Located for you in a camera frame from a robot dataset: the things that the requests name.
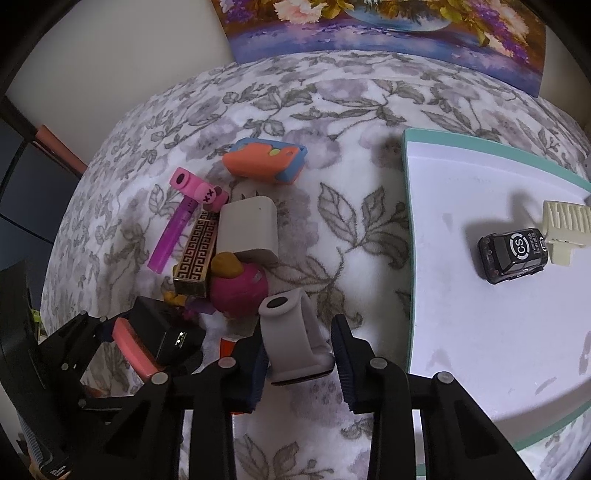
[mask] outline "black toy car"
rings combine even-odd
[[[546,242],[537,228],[492,233],[478,241],[478,251],[486,279],[493,285],[537,273],[548,263]]]

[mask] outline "yellow clay piece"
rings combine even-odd
[[[187,301],[186,295],[177,295],[173,291],[165,291],[163,297],[164,301],[173,307],[184,307]]]
[[[244,269],[240,260],[232,252],[220,252],[212,258],[212,275],[220,278],[236,278]]]

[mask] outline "pink cartoon figure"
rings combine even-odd
[[[170,184],[183,195],[202,203],[210,212],[219,212],[230,195],[217,185],[211,185],[184,168],[177,168],[170,179]]]

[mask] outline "white tray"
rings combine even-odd
[[[574,250],[570,267],[548,263],[491,285],[476,245],[539,226],[544,200],[584,204],[591,183],[516,148],[417,129],[405,133],[405,169],[414,244],[409,371],[451,372],[517,449],[527,447],[591,406],[591,248]]]

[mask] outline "purple lighter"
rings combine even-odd
[[[148,262],[148,268],[150,270],[156,273],[162,273],[170,254],[174,250],[174,246],[198,205],[196,200],[186,195],[183,197],[183,201],[174,211],[168,221],[168,225],[164,229],[164,232],[162,232],[160,240],[158,240],[156,248],[152,252],[152,257],[150,257],[150,261]]]

